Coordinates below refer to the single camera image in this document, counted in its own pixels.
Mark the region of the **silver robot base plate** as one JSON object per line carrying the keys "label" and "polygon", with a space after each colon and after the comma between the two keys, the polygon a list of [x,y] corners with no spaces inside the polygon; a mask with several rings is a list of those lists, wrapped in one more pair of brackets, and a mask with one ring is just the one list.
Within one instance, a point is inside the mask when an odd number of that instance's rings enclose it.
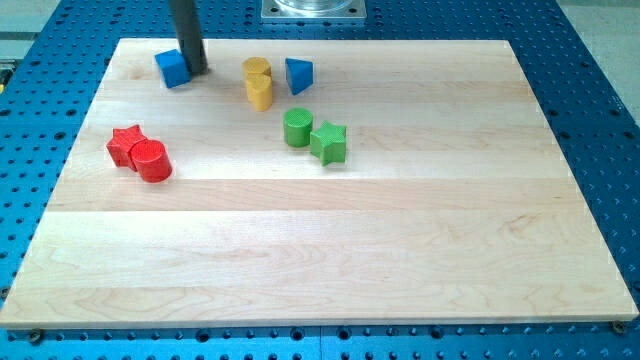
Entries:
{"label": "silver robot base plate", "polygon": [[363,20],[365,0],[262,0],[261,17],[268,20]]}

